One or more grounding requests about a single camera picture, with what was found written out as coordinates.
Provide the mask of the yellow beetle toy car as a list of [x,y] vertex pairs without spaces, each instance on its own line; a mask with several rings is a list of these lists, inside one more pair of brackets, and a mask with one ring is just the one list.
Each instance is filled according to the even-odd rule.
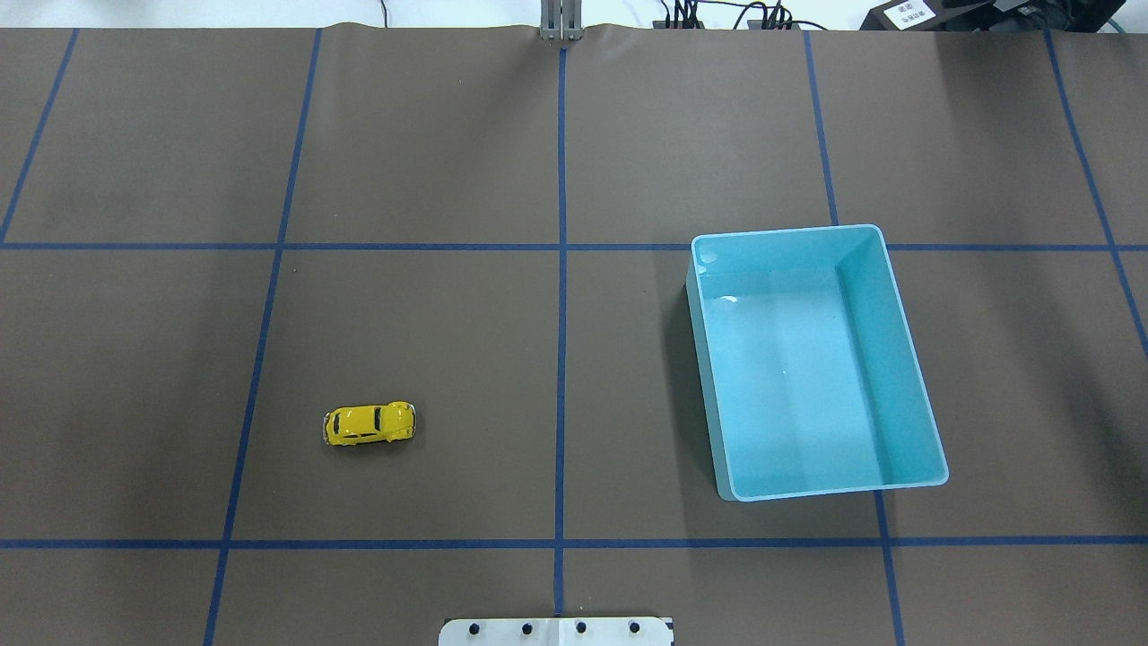
[[324,443],[336,447],[390,444],[411,439],[416,431],[417,408],[405,400],[333,408],[323,421]]

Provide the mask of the light blue plastic bin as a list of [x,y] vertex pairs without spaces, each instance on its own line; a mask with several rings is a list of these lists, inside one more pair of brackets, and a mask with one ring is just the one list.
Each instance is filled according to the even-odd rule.
[[951,478],[884,233],[706,234],[685,291],[726,503]]

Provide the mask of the black labelled box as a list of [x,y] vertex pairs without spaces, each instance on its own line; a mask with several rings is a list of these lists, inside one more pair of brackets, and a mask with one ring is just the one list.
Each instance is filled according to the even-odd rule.
[[936,31],[994,1],[885,1],[864,14],[860,31]]

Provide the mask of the grey aluminium frame post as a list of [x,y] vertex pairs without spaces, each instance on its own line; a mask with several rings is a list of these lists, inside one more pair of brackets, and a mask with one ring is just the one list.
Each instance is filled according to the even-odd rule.
[[540,38],[548,41],[577,41],[585,34],[581,0],[542,0]]

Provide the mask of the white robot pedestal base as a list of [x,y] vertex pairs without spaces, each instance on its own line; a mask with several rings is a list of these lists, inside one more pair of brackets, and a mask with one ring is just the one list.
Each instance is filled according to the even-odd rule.
[[456,618],[439,645],[674,645],[672,618],[656,616]]

